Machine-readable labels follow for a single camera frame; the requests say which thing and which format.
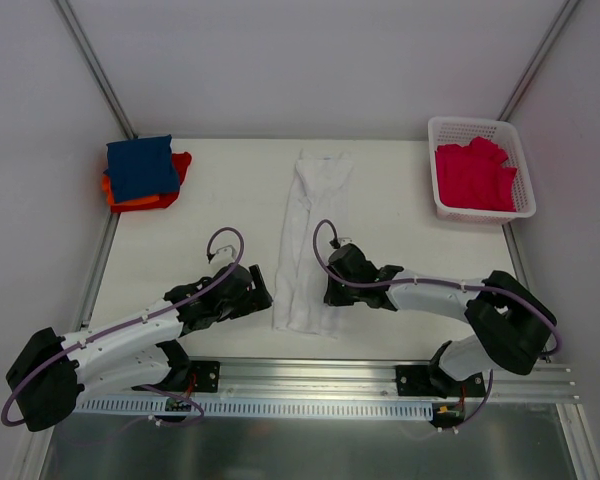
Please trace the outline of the white t shirt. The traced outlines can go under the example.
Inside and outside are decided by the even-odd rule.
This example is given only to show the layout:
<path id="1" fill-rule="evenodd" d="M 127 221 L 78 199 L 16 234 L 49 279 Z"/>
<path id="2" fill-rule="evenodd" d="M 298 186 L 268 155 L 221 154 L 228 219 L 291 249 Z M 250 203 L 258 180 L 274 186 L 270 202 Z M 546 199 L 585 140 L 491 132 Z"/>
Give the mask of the white t shirt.
<path id="1" fill-rule="evenodd" d="M 317 243 L 313 236 L 323 219 L 339 232 L 345 230 L 353 168 L 347 152 L 313 155 L 303 150 L 295 162 L 275 276 L 275 330 L 327 338 L 339 333 L 342 314 L 324 303 L 329 277 L 314 253 L 329 249 L 330 236 L 320 233 Z"/>

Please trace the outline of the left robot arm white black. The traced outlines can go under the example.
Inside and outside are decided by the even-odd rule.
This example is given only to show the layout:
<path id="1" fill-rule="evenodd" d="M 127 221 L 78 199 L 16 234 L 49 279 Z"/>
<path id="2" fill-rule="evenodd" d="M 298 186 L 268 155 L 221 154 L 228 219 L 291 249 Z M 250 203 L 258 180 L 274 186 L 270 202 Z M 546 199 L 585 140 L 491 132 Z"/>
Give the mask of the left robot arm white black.
<path id="1" fill-rule="evenodd" d="M 214 392 L 219 365 L 189 358 L 180 338 L 269 309 L 273 298 L 258 266 L 226 266 L 173 287 L 148 308 L 110 326 L 59 335 L 42 329 L 6 374 L 19 423 L 54 427 L 88 401 L 125 389 Z"/>

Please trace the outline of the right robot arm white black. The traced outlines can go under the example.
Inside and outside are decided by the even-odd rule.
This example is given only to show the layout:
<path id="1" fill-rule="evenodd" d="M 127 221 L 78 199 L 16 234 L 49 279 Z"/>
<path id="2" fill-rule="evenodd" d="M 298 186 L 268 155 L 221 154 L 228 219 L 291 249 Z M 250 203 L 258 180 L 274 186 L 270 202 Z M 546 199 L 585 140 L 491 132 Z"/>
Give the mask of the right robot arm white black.
<path id="1" fill-rule="evenodd" d="M 470 336 L 443 343 L 429 360 L 417 388 L 425 395 L 456 396 L 470 377 L 495 368 L 527 375 L 558 338 L 555 316 L 504 271 L 469 281 L 423 277 L 395 265 L 378 268 L 354 244 L 336 245 L 324 270 L 328 306 L 427 312 L 471 327 Z"/>

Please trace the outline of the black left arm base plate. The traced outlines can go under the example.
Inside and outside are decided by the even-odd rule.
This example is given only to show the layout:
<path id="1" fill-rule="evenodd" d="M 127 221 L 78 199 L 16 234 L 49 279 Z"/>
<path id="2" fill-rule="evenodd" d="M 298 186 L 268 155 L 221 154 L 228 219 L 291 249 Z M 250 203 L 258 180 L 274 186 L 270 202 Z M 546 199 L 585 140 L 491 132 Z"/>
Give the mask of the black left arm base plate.
<path id="1" fill-rule="evenodd" d="M 174 393 L 216 393 L 221 363 L 194 360 L 171 368 L 166 377 L 152 387 Z"/>

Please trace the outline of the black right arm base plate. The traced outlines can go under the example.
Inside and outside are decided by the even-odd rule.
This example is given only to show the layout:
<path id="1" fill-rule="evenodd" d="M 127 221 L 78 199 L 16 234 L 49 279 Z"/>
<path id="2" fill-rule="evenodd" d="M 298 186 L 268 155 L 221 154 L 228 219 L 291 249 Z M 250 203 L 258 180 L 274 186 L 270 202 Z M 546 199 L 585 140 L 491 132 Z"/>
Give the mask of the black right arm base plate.
<path id="1" fill-rule="evenodd" d="M 397 365 L 394 371 L 397 394 L 401 397 L 483 398 L 486 394 L 480 373 L 459 381 L 425 364 Z"/>

